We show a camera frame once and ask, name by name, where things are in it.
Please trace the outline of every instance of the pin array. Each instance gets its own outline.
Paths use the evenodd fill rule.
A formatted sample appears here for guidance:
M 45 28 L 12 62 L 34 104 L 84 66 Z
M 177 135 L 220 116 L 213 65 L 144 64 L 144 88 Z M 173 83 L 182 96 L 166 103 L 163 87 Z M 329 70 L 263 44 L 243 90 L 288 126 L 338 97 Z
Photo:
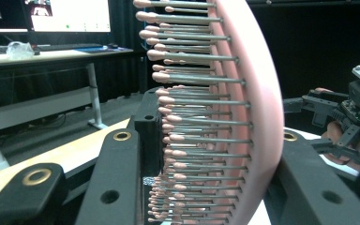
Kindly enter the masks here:
M 223 6 L 244 8 L 245 1 L 133 2 L 137 8 L 160 7 L 174 13 L 140 11 L 136 18 L 150 23 L 140 32 L 140 37 L 154 46 L 147 52 L 148 58 L 165 64 L 153 65 L 153 79 L 187 84 L 156 92 L 166 146 L 162 149 L 163 172 L 150 192 L 149 221 L 213 225 L 240 224 L 244 218 L 247 223 L 250 212 L 240 211 L 248 208 L 240 205 L 248 199 L 256 204 L 249 191 L 255 184 L 250 184 L 248 177 L 256 172 L 254 155 L 259 152 L 255 148 L 261 146 L 253 134 L 267 129 L 251 120 L 251 112 L 261 110 L 260 104 L 251 101 L 253 93 L 262 90 L 246 79 L 251 72 L 245 67 L 251 64 L 248 55 L 237 49 L 243 49 L 245 42 L 236 29 L 226 30 L 233 28 L 233 19 L 221 11 Z

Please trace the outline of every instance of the white surface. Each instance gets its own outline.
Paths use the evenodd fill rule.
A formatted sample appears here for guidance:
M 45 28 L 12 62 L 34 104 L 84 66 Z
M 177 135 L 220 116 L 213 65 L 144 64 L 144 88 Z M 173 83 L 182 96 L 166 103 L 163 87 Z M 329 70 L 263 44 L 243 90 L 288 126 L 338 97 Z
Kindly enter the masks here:
M 102 54 L 116 54 L 123 52 L 132 52 L 132 50 L 119 48 L 118 51 L 99 52 L 99 53 L 87 53 L 87 52 L 80 52 L 75 50 L 41 52 L 40 55 L 34 55 L 31 58 L 22 59 L 22 60 L 12 60 L 9 59 L 6 54 L 0 54 L 0 65 L 18 65 L 18 64 L 46 62 L 46 61 L 60 60 L 60 59 L 93 58 L 95 56 L 100 56 Z

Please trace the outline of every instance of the plastic bag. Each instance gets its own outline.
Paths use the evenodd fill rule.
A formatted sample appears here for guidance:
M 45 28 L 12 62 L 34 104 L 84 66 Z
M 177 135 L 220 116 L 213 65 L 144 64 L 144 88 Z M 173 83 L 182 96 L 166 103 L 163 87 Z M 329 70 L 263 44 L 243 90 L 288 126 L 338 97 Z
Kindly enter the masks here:
M 19 60 L 28 59 L 34 56 L 34 51 L 30 43 L 21 43 L 13 41 L 7 45 L 7 55 L 9 59 Z

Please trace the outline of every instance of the white table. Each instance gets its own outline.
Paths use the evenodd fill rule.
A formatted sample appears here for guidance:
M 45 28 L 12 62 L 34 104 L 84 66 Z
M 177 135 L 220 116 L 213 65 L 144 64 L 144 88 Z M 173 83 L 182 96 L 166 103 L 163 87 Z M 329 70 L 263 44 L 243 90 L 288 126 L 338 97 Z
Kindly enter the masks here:
M 94 118 L 89 121 L 92 126 L 102 129 L 94 62 L 113 57 L 125 57 L 133 51 L 118 48 L 106 52 L 55 51 L 41 52 L 28 59 L 11 60 L 6 54 L 0 54 L 0 72 L 23 71 L 43 68 L 74 68 L 87 69 L 89 86 L 48 97 L 28 100 L 0 107 L 0 129 L 9 128 L 24 122 L 42 118 L 47 115 L 64 112 L 92 103 Z M 7 168 L 8 162 L 0 150 L 0 170 Z

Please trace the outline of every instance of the monitor screen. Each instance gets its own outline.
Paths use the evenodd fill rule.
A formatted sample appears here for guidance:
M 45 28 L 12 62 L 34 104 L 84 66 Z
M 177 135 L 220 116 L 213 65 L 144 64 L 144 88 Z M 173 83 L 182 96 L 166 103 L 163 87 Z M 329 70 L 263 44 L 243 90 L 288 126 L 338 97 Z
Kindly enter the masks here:
M 36 32 L 110 32 L 109 0 L 23 0 Z
M 0 0 L 0 33 L 27 32 L 22 0 Z

